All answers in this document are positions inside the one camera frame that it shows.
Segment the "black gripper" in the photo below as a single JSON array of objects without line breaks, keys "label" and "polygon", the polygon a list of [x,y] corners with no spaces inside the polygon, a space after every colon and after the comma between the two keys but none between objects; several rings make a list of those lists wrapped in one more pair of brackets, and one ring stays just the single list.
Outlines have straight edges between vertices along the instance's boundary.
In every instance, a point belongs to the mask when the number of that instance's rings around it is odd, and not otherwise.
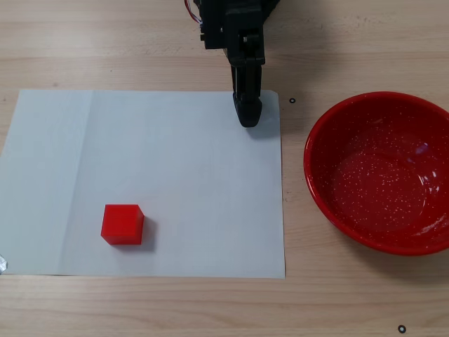
[{"label": "black gripper", "polygon": [[261,117],[262,66],[265,64],[262,11],[259,8],[202,8],[201,40],[207,49],[224,49],[232,69],[233,100],[243,127]]}]

